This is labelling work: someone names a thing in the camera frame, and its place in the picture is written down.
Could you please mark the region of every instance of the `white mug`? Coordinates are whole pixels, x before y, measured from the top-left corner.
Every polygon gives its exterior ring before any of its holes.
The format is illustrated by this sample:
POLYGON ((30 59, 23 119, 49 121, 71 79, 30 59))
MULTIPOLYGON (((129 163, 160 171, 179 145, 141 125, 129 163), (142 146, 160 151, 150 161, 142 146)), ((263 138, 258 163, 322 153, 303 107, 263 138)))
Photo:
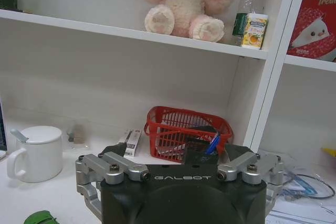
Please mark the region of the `white mug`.
POLYGON ((55 177, 62 170, 62 131, 51 126, 36 126, 21 133, 28 138, 16 140, 17 150, 7 160, 7 175, 36 183, 55 177))

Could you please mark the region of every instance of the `white box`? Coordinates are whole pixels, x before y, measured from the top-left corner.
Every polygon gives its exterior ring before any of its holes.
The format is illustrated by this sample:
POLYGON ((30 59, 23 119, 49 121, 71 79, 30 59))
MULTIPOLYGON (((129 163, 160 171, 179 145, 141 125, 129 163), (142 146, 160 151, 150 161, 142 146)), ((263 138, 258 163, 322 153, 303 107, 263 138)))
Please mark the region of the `white box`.
POLYGON ((125 151, 125 156, 135 156, 136 147, 138 146, 138 141, 141 136, 141 130, 131 129, 127 130, 122 136, 118 143, 127 143, 127 148, 125 151))

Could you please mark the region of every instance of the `mug handle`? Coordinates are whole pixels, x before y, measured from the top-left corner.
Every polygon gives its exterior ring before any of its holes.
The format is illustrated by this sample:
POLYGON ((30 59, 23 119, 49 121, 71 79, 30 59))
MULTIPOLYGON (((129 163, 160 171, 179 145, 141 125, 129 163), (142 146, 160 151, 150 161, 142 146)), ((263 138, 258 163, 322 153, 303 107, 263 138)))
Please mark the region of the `mug handle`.
POLYGON ((25 174, 26 171, 25 170, 19 170, 17 173, 15 172, 15 163, 17 158, 26 153, 27 150, 26 149, 18 149, 17 151, 13 152, 10 154, 10 156, 8 157, 7 160, 7 176, 9 178, 18 178, 21 179, 25 174))

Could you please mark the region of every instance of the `red plastic basket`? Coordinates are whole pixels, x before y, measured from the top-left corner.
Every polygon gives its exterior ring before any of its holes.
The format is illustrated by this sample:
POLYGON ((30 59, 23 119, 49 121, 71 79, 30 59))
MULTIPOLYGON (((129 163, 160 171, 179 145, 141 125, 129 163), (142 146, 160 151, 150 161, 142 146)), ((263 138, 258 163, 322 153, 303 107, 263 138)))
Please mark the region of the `red plastic basket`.
POLYGON ((220 132, 221 141, 217 145, 217 151, 221 154, 224 144, 233 135, 230 125, 224 119, 192 110, 153 107, 148 112, 144 127, 146 135, 150 137, 151 155, 180 163, 187 138, 210 142, 215 136, 216 133, 191 129, 208 125, 220 132))

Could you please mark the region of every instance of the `shelf board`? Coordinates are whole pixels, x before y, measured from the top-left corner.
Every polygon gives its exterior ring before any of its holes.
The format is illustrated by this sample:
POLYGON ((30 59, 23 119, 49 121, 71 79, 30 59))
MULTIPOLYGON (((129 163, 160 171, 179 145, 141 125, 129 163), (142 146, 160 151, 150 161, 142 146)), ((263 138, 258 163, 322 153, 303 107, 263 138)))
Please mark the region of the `shelf board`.
POLYGON ((149 33, 147 31, 139 31, 139 30, 132 30, 132 29, 127 29, 127 28, 85 23, 85 22, 79 22, 79 21, 74 21, 74 20, 39 16, 39 15, 28 14, 28 13, 14 12, 10 10, 0 9, 0 18, 13 19, 13 20, 19 20, 19 21, 30 22, 30 23, 35 23, 35 24, 48 25, 48 26, 69 28, 69 29, 75 29, 75 30, 80 30, 80 31, 90 31, 93 33, 114 35, 114 36, 120 36, 120 37, 125 37, 125 38, 148 40, 148 41, 160 42, 160 43, 165 43, 165 44, 170 44, 170 45, 191 47, 191 48, 203 49, 203 50, 214 51, 214 52, 222 52, 225 54, 244 56, 244 57, 250 57, 250 58, 256 58, 256 59, 266 59, 267 53, 268 53, 265 50, 253 50, 253 49, 248 49, 248 48, 243 48, 243 47, 231 46, 227 44, 220 44, 220 43, 213 43, 213 42, 207 42, 207 41, 201 41, 201 40, 195 40, 195 39, 181 38, 181 37, 175 37, 175 36, 170 36, 170 35, 155 34, 155 33, 149 33))
POLYGON ((315 60, 299 56, 286 55, 285 63, 290 65, 336 72, 336 63, 324 60, 315 60))

